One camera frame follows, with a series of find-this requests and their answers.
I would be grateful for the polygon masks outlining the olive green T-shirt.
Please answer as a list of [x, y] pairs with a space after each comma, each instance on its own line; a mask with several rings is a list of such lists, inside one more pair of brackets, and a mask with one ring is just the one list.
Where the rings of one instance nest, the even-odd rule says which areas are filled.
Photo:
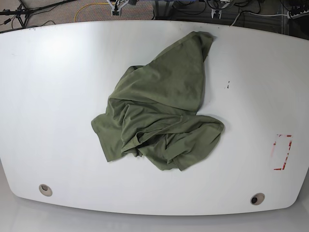
[[132, 154], [162, 171], [183, 171], [214, 150], [224, 124], [198, 114], [212, 43], [209, 33], [193, 31], [150, 63], [126, 70], [106, 112], [91, 122], [108, 162]]

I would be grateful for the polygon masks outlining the white power strip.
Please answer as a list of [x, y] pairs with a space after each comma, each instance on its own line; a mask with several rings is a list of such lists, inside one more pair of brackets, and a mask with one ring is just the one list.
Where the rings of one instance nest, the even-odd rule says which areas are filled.
[[289, 12], [288, 12], [288, 18], [289, 19], [297, 19], [303, 16], [308, 16], [309, 15], [309, 6], [308, 5], [301, 5], [301, 6], [296, 6], [293, 7]]

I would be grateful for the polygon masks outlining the black tripod stand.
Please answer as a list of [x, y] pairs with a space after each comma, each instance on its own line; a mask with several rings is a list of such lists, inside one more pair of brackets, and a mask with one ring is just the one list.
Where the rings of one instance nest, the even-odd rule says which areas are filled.
[[47, 13], [49, 11], [52, 11], [54, 8], [67, 4], [67, 3], [71, 3], [74, 2], [75, 0], [62, 0], [56, 3], [52, 3], [46, 6], [42, 6], [42, 7], [27, 7], [25, 5], [25, 3], [22, 0], [19, 0], [19, 6], [17, 7], [16, 10], [11, 11], [9, 9], [3, 9], [0, 12], [1, 16], [9, 16], [10, 18], [7, 18], [5, 21], [1, 22], [1, 26], [2, 25], [7, 25], [9, 23], [11, 23], [11, 30], [15, 30], [13, 23], [14, 20], [17, 19], [17, 21], [19, 22], [20, 27], [17, 29], [25, 29], [28, 25], [28, 22], [30, 20], [30, 18], [34, 15], [38, 15], [38, 14], [44, 14]]

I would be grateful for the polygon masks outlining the red tape rectangle marking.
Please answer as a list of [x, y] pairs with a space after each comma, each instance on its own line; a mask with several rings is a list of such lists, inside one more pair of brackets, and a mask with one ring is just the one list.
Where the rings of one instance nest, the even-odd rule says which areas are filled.
[[290, 134], [277, 134], [271, 150], [271, 170], [282, 171], [285, 169], [290, 153], [293, 136]]

